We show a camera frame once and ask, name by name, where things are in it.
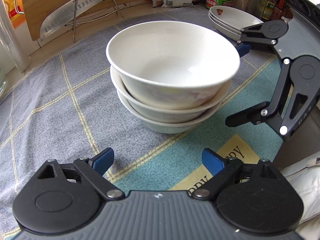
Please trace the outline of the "tall plastic wrap roll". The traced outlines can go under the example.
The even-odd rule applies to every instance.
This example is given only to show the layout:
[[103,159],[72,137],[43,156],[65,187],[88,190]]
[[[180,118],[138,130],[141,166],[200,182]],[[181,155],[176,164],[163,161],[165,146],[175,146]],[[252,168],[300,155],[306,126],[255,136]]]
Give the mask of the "tall plastic wrap roll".
[[24,52],[18,40],[3,0],[1,0],[1,44],[8,57],[20,72],[24,72],[30,66],[31,59]]

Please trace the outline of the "orange cooking oil bottle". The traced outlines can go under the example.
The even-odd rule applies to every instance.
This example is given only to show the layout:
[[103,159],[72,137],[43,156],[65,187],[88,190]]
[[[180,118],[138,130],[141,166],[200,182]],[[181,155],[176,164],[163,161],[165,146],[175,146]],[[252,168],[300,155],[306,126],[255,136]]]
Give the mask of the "orange cooking oil bottle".
[[3,0],[3,2],[13,28],[17,29],[26,21],[22,0]]

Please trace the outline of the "white shallow bowl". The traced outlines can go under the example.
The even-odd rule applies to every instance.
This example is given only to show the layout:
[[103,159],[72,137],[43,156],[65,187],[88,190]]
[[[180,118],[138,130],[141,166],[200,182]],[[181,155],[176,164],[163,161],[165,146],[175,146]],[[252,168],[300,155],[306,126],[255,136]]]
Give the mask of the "white shallow bowl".
[[197,126],[198,124],[206,121],[209,119],[214,113],[217,112],[217,110],[220,108],[222,102],[219,102],[216,106],[211,107],[207,111],[205,111],[204,114],[202,114],[200,117],[183,123],[178,124],[169,124],[169,123],[162,123],[162,122],[156,122],[153,120],[149,120],[148,118],[142,116],[139,114],[136,110],[133,109],[133,107],[129,104],[128,100],[125,99],[124,96],[122,96],[119,92],[117,92],[117,96],[119,100],[121,101],[122,105],[131,113],[133,114],[137,119],[140,120],[140,122],[146,126],[147,128],[163,134],[177,134],[182,133],[187,130],[192,129],[193,127]]

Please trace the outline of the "grey checked dish mat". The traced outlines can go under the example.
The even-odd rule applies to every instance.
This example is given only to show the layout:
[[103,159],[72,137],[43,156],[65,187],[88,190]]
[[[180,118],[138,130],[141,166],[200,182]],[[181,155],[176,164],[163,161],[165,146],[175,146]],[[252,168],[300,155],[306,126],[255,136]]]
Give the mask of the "grey checked dish mat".
[[241,59],[230,93],[208,120],[182,134],[161,134],[142,125],[118,99],[105,49],[117,32],[137,23],[178,20],[213,29],[201,6],[145,11],[78,42],[34,68],[1,98],[1,238],[19,227],[14,198],[48,159],[71,163],[111,147],[115,161],[106,178],[123,191],[193,190],[201,152],[274,159],[282,141],[266,125],[225,126],[225,117],[269,100],[279,75],[277,59],[252,51]]

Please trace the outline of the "black handled santoku knife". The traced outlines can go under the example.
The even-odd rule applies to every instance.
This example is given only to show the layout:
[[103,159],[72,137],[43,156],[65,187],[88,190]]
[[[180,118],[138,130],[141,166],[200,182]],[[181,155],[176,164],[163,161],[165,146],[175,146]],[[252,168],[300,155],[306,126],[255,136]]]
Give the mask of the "black handled santoku knife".
[[[70,0],[65,3],[44,19],[40,28],[40,40],[43,41],[71,21],[73,22],[72,26],[74,29],[76,25],[76,17],[102,1],[104,0]],[[115,12],[119,12],[122,16],[120,10],[124,7],[120,8],[116,0],[112,1],[116,7]]]

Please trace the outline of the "clear glass condiment bottle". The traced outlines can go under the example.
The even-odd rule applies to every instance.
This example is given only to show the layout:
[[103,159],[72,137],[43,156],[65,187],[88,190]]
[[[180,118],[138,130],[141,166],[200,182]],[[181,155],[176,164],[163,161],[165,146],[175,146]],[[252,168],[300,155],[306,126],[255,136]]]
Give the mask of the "clear glass condiment bottle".
[[267,0],[249,0],[247,12],[258,19],[261,19],[266,6]]

